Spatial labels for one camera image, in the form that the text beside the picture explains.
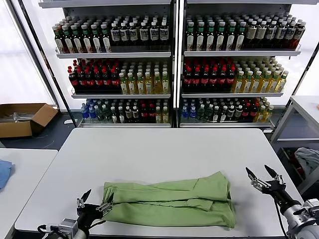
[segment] blue cloth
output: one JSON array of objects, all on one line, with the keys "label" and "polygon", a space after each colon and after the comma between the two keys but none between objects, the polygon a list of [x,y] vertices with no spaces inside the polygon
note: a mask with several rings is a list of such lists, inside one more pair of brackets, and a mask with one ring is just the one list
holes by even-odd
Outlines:
[{"label": "blue cloth", "polygon": [[0,160],[0,189],[4,188],[11,174],[12,163]]}]

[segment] black cable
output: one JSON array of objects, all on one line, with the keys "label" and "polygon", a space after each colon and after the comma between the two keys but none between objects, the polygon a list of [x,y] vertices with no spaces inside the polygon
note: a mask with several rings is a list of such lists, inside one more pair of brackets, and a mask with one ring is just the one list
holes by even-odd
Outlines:
[{"label": "black cable", "polygon": [[285,232],[285,229],[284,229],[284,226],[283,226],[283,222],[281,221],[281,217],[280,217],[278,205],[277,205],[275,199],[274,199],[274,202],[275,202],[275,207],[276,207],[276,210],[277,210],[277,215],[278,215],[278,219],[279,219],[279,223],[280,223],[281,230],[283,231],[285,238],[286,238],[286,239],[289,239],[288,236],[287,236],[287,234],[286,234],[286,232]]}]

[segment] cardboard box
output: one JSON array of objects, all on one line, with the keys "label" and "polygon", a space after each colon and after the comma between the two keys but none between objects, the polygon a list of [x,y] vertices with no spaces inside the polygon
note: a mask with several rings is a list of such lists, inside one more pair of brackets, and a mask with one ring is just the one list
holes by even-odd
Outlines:
[{"label": "cardboard box", "polygon": [[0,138],[32,136],[39,133],[58,113],[58,110],[45,103],[0,105],[0,118],[10,116],[14,112],[35,115],[30,121],[0,123]]}]

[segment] white table surface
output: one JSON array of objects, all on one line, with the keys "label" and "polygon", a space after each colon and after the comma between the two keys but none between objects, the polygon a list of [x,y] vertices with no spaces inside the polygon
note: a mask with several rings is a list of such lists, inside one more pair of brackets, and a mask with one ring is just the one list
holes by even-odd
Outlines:
[{"label": "white table surface", "polygon": [[294,108],[308,121],[319,127],[319,96],[291,96]]},{"label": "white table surface", "polygon": [[15,228],[35,231],[41,224],[76,219],[76,198],[92,189],[87,203],[101,203],[105,181],[150,184],[221,171],[231,182],[235,229],[157,228],[106,222],[90,232],[100,236],[146,237],[282,236],[274,200],[253,188],[245,170],[249,167],[257,177],[271,180],[264,164],[282,174],[287,192],[302,202],[259,129],[76,128],[34,191]]},{"label": "white table surface", "polygon": [[0,239],[10,238],[15,220],[57,153],[49,149],[0,148],[0,159],[14,164],[11,177],[0,190]]}]

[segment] folded shirt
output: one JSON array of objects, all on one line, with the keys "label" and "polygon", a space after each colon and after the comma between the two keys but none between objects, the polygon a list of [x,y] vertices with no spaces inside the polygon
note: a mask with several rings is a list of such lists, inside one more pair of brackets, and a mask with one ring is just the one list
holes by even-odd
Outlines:
[{"label": "folded shirt", "polygon": [[104,184],[103,202],[114,193],[104,219],[153,227],[235,227],[230,183],[221,172],[211,176],[163,182]]}]

